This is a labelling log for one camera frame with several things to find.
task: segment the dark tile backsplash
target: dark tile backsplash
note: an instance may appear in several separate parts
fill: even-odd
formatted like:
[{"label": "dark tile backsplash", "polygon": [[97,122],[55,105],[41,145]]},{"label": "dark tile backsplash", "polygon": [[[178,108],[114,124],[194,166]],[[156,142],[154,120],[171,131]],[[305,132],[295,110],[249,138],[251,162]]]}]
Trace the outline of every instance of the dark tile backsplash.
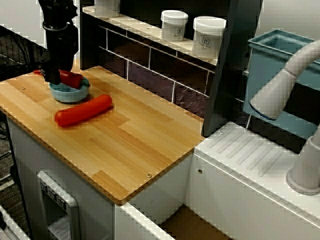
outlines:
[{"label": "dark tile backsplash", "polygon": [[129,63],[128,80],[168,101],[172,101],[174,82],[135,63]]},{"label": "dark tile backsplash", "polygon": [[201,93],[205,92],[207,70],[155,49],[151,51],[150,69]]},{"label": "dark tile backsplash", "polygon": [[208,99],[207,96],[188,87],[175,84],[173,103],[201,118],[205,117]]},{"label": "dark tile backsplash", "polygon": [[210,71],[215,71],[216,70],[216,66],[215,65],[212,65],[211,63],[208,63],[208,62],[205,62],[205,61],[202,61],[202,60],[200,60],[200,59],[198,59],[198,58],[195,58],[195,57],[193,57],[193,56],[190,56],[190,55],[187,55],[187,54],[184,54],[184,53],[182,53],[182,52],[177,52],[177,57],[178,58],[181,58],[181,59],[183,59],[183,60],[186,60],[186,61],[188,61],[188,62],[190,62],[190,63],[193,63],[193,64],[196,64],[196,65],[198,65],[198,66],[200,66],[200,67],[203,67],[203,68],[205,68],[205,69],[208,69],[208,70],[210,70]]},{"label": "dark tile backsplash", "polygon": [[127,78],[127,60],[114,55],[113,53],[100,49],[99,62],[101,67],[121,76],[122,78]]},{"label": "dark tile backsplash", "polygon": [[109,30],[112,30],[116,33],[119,33],[119,34],[122,34],[122,35],[126,35],[127,34],[127,30],[121,28],[121,27],[118,27],[118,26],[115,26],[111,23],[108,23],[106,21],[103,21],[101,19],[98,19],[97,18],[97,21],[98,21],[98,25],[105,28],[105,29],[109,29]]},{"label": "dark tile backsplash", "polygon": [[98,46],[107,49],[107,30],[103,27],[97,28],[97,38]]},{"label": "dark tile backsplash", "polygon": [[176,53],[177,53],[177,51],[172,49],[171,47],[164,46],[161,43],[152,41],[152,40],[150,40],[148,38],[145,38],[145,37],[140,36],[138,34],[135,34],[133,32],[128,31],[128,35],[127,36],[128,36],[128,38],[132,38],[132,39],[137,40],[137,41],[139,41],[139,42],[141,42],[143,44],[149,45],[149,46],[154,47],[156,49],[159,49],[159,50],[161,50],[163,52],[166,52],[168,54],[171,54],[171,55],[175,56]]},{"label": "dark tile backsplash", "polygon": [[139,65],[148,67],[150,48],[112,31],[107,33],[108,50]]}]

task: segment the small bowl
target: small bowl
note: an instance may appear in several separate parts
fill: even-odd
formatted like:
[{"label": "small bowl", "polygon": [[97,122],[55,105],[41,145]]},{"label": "small bowl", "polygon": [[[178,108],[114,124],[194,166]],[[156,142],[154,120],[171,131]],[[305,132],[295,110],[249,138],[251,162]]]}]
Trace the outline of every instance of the small bowl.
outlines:
[{"label": "small bowl", "polygon": [[83,77],[82,86],[76,89],[60,83],[58,85],[49,83],[52,96],[63,103],[75,103],[86,98],[89,93],[89,80]]}]

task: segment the wooden floor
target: wooden floor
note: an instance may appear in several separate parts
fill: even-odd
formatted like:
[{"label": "wooden floor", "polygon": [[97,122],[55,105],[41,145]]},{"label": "wooden floor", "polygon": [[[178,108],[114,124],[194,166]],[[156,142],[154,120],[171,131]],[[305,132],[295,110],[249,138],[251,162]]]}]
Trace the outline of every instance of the wooden floor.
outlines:
[{"label": "wooden floor", "polygon": [[231,240],[185,205],[160,227],[176,240]]}]

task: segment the wooden cutting board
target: wooden cutting board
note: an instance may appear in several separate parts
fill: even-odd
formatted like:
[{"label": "wooden cutting board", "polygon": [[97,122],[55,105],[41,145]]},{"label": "wooden cutting board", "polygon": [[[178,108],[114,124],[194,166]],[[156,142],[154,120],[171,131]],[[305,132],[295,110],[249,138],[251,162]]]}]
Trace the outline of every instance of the wooden cutting board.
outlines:
[{"label": "wooden cutting board", "polygon": [[82,102],[101,94],[113,108],[68,128],[55,113],[75,104],[55,100],[44,78],[29,73],[0,82],[0,110],[45,148],[122,205],[191,154],[204,138],[203,119],[96,66],[72,72],[91,87]]}]

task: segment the white faucet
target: white faucet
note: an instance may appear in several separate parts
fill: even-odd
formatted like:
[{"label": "white faucet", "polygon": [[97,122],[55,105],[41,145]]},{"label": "white faucet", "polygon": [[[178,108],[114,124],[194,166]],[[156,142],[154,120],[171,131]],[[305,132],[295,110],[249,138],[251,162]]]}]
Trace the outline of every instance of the white faucet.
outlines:
[{"label": "white faucet", "polygon": [[[264,118],[276,120],[285,108],[299,75],[319,58],[320,40],[301,48],[288,60],[284,68],[251,99],[251,107]],[[299,159],[288,171],[286,181],[298,193],[304,195],[320,193],[320,125],[315,134],[306,141],[299,154]]]}]

